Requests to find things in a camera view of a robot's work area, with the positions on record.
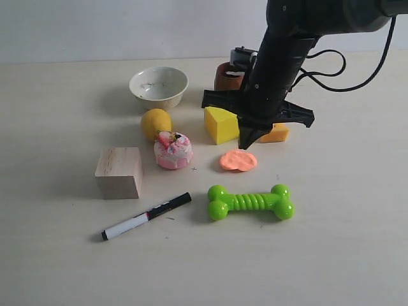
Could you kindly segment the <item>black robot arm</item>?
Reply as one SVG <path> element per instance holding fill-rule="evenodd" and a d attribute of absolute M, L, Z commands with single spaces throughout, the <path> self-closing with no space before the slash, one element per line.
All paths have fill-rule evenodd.
<path fill-rule="evenodd" d="M 234 48 L 229 63 L 244 72 L 238 90 L 203 93 L 202 107 L 216 107 L 234 113 L 238 119 L 238 146 L 248 149 L 267 135 L 277 123 L 300 123 L 309 128 L 312 110 L 286 101 L 297 83 L 319 72 L 305 71 L 309 53 L 326 35 L 371 33 L 390 25 L 382 57 L 374 72 L 361 84 L 344 88 L 354 91 L 371 82 L 382 68 L 390 47 L 397 15 L 407 14 L 407 1 L 296 0 L 269 1 L 267 29 L 259 50 Z"/>

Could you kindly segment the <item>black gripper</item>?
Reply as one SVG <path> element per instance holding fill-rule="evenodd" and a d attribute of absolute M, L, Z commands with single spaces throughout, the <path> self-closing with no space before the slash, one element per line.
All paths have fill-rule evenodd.
<path fill-rule="evenodd" d="M 299 123 L 307 128 L 311 127 L 315 119 L 314 112 L 286 101 L 290 88 L 257 84 L 234 91 L 205 90 L 201 107 L 227 110 L 251 124 L 270 126 L 276 123 Z M 270 132 L 254 129 L 244 122 L 239 122 L 238 128 L 238 148 L 243 150 L 247 150 L 256 140 Z"/>

